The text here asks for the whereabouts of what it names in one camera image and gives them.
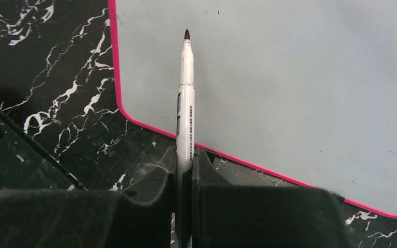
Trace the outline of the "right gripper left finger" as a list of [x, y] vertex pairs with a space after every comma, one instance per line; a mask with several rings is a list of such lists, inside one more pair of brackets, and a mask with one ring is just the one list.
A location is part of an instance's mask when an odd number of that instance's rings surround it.
[[175, 161], [123, 190], [0, 191], [0, 247], [170, 247]]

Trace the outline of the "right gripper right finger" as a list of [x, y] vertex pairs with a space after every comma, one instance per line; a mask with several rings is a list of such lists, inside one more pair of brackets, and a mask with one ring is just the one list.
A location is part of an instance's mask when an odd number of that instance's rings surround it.
[[350, 247], [339, 204], [316, 188], [234, 185], [198, 148], [192, 174], [193, 247]]

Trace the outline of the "pink framed whiteboard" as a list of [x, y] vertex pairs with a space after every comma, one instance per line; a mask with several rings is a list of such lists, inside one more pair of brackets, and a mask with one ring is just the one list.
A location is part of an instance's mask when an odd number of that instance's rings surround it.
[[195, 142], [397, 218], [397, 1], [109, 1], [117, 104], [176, 135], [184, 33]]

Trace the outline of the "white marker pen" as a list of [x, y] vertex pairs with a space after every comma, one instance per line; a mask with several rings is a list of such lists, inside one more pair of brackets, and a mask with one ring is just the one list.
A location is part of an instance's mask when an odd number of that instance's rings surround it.
[[190, 32], [185, 30], [180, 55], [180, 82], [176, 125], [176, 247], [189, 247], [191, 239], [191, 193], [195, 149], [194, 56]]

